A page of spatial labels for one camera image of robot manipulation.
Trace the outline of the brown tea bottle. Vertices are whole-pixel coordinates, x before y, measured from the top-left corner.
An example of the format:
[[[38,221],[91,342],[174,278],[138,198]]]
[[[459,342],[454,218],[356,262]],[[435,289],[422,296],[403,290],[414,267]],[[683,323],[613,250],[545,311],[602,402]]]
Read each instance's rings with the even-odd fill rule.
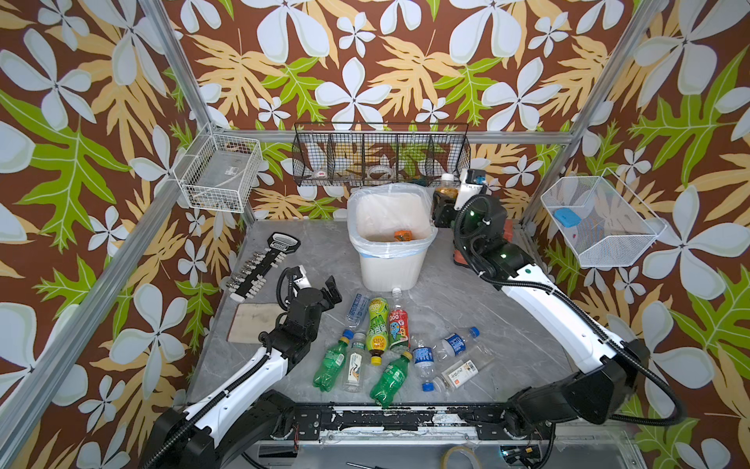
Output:
[[[449,228],[456,216],[458,187],[451,173],[443,173],[433,193],[433,221],[437,228]]]

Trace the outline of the orange juice bottle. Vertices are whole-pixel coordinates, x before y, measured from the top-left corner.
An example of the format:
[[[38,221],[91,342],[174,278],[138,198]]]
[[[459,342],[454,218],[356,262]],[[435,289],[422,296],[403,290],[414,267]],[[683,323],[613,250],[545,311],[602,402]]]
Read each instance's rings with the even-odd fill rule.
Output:
[[[396,242],[413,242],[414,235],[410,230],[399,230],[394,233]]]

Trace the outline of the red label soda bottle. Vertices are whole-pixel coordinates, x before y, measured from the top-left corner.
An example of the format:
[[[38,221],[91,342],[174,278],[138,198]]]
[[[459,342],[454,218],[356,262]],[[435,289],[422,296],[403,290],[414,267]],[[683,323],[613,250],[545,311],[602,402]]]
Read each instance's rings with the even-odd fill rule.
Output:
[[[390,350],[401,354],[409,349],[408,312],[404,308],[404,295],[400,288],[392,291],[391,312],[389,315]]]

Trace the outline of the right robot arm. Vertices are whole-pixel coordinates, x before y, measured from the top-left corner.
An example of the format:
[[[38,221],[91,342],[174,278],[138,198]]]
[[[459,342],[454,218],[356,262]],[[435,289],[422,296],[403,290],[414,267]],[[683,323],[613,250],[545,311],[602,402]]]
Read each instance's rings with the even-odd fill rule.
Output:
[[[601,326],[567,297],[534,262],[505,236],[507,211],[486,194],[482,170],[439,176],[433,195],[438,227],[454,234],[454,260],[523,306],[552,334],[573,359],[577,371],[559,381],[517,392],[505,404],[506,432],[525,437],[542,424],[583,419],[602,424],[616,420],[642,426],[669,427],[685,420],[686,411],[666,381],[650,371],[650,352],[640,339],[624,339]],[[672,403],[661,418],[619,413],[640,380],[654,385]]]

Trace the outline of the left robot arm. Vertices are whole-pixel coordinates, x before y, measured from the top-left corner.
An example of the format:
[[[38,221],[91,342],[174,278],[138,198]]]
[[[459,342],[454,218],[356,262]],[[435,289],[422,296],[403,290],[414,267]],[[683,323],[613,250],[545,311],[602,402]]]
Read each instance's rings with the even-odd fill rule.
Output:
[[[342,302],[335,277],[322,288],[303,286],[298,266],[287,279],[289,295],[275,328],[259,335],[251,360],[204,399],[183,410],[167,410],[154,423],[141,456],[141,468],[222,468],[246,448],[293,428],[296,403],[273,390],[310,352],[321,316]]]

